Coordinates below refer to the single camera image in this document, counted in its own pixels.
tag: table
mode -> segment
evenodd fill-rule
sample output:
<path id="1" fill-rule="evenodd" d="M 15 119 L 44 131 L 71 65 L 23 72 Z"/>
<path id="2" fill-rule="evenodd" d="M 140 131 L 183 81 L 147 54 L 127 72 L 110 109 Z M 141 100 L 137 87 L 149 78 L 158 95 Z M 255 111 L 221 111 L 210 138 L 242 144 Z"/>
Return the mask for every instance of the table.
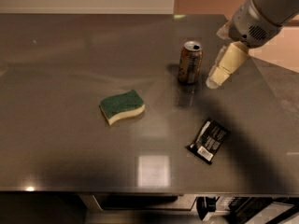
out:
<path id="1" fill-rule="evenodd" d="M 224 16 L 0 19 L 0 191 L 299 194 L 298 132 L 254 61 L 206 87 Z M 187 40 L 204 50 L 195 86 L 177 80 Z M 100 101 L 131 89 L 145 112 L 109 126 Z M 207 117 L 232 133 L 211 165 L 185 148 Z"/>

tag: aluminum can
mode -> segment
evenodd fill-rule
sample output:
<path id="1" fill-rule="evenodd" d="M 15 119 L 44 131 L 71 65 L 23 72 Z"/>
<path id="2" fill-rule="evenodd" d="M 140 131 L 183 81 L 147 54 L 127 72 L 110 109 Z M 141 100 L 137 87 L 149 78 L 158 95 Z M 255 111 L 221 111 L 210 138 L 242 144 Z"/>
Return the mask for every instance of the aluminum can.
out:
<path id="1" fill-rule="evenodd" d="M 186 42 L 180 53 L 178 80 L 184 84 L 195 84 L 198 81 L 202 60 L 201 44 L 198 41 Z"/>

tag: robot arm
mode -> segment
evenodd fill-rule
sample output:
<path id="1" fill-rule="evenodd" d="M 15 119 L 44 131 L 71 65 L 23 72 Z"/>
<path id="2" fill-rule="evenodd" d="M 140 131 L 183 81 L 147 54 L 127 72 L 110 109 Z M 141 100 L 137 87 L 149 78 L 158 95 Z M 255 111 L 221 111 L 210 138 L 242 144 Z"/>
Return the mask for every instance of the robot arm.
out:
<path id="1" fill-rule="evenodd" d="M 218 88 L 247 59 L 249 49 L 264 45 L 298 13 L 299 0 L 247 0 L 228 22 L 227 35 L 234 42 L 221 49 L 207 86 Z"/>

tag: can lid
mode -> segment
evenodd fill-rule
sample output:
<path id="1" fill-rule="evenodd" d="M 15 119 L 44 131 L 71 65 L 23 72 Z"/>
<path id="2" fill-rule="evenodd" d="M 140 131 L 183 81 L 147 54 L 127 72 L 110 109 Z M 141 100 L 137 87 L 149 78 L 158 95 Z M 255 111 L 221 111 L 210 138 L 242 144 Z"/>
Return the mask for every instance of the can lid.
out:
<path id="1" fill-rule="evenodd" d="M 198 41 L 187 41 L 184 48 L 189 51 L 199 51 L 202 50 L 202 45 Z"/>

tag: black packet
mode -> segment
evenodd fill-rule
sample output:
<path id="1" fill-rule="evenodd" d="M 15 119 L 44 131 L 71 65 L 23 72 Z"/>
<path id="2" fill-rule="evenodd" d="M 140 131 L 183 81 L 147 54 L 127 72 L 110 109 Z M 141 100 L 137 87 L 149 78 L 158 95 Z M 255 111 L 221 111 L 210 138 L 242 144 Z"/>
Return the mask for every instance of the black packet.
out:
<path id="1" fill-rule="evenodd" d="M 186 146 L 186 148 L 196 157 L 211 164 L 221 144 L 230 134 L 231 132 L 221 126 L 217 121 L 208 118 L 193 142 Z"/>

